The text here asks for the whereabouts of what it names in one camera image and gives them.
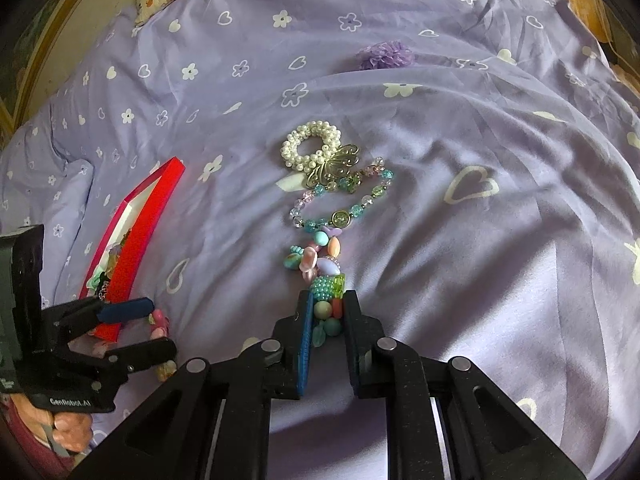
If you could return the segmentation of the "left hand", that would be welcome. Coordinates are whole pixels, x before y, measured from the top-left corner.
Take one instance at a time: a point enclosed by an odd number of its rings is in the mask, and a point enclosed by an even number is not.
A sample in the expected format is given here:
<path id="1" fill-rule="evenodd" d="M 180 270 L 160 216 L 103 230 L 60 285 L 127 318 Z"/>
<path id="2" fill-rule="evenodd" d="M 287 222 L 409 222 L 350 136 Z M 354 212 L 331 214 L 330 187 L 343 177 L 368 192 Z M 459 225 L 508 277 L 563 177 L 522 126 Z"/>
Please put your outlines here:
<path id="1" fill-rule="evenodd" d="M 24 394 L 11 394 L 18 417 L 38 439 L 55 441 L 68 452 L 84 452 L 93 437 L 92 417 L 85 413 L 56 413 L 35 408 Z"/>

